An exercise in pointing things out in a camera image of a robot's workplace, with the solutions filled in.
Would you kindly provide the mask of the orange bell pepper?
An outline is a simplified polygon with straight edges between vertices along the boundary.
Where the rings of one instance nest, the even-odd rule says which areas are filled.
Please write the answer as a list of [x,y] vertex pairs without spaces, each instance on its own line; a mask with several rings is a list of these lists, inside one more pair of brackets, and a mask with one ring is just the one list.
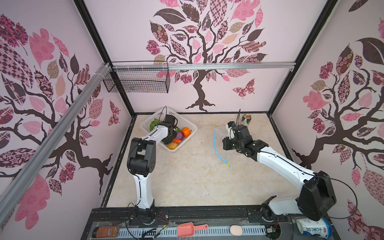
[[189,128],[182,128],[181,132],[183,133],[185,138],[188,138],[192,134],[192,132]]

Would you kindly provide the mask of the clear zip top bag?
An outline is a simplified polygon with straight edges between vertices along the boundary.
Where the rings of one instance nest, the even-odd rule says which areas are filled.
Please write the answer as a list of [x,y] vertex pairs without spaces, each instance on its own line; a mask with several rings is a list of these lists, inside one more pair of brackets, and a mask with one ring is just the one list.
[[229,125],[214,129],[213,146],[217,157],[225,163],[225,165],[231,168],[229,163],[230,151],[239,149],[239,138],[236,137],[235,123],[230,122]]

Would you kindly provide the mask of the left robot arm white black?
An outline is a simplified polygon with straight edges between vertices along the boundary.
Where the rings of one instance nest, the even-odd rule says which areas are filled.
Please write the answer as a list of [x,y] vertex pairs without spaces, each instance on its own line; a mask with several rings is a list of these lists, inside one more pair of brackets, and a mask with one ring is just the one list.
[[152,131],[131,141],[127,168],[136,184],[136,207],[150,210],[155,204],[152,194],[151,174],[156,166],[157,145],[170,144],[177,136],[177,118],[166,115],[162,122],[155,124]]

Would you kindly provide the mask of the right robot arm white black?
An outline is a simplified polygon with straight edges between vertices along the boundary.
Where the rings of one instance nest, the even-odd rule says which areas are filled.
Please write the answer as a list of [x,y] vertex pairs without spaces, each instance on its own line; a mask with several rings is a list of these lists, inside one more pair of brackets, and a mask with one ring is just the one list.
[[228,122],[227,137],[223,139],[225,151],[235,150],[280,174],[300,193],[289,197],[271,196],[261,205],[261,215],[266,222],[280,215],[302,214],[319,221],[337,202],[332,180],[323,171],[306,169],[276,152],[262,140],[254,140],[247,126]]

